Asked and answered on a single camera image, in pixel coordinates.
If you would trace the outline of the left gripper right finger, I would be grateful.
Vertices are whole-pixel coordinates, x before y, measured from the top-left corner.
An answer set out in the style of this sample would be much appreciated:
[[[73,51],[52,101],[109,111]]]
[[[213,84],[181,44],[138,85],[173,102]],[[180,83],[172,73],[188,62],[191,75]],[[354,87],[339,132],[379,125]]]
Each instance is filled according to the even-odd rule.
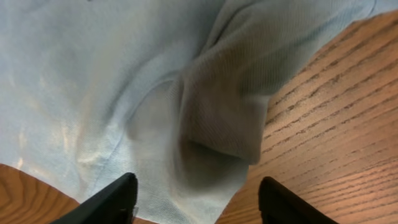
[[[337,224],[272,177],[261,181],[258,204],[263,224]]]

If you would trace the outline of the light blue t-shirt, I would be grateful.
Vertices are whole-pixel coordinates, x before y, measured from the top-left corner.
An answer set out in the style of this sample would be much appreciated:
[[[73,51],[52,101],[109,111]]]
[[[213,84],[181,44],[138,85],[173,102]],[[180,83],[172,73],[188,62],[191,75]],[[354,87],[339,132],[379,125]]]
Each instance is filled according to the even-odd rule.
[[[138,216],[214,223],[268,102],[396,1],[2,1],[1,162],[84,202],[126,172]]]

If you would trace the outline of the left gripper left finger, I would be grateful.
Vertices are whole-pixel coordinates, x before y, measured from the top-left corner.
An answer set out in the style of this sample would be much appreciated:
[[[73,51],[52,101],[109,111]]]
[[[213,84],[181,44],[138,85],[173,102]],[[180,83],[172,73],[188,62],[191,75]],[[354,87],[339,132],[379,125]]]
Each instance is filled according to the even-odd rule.
[[[52,224],[132,224],[138,181],[127,172]]]

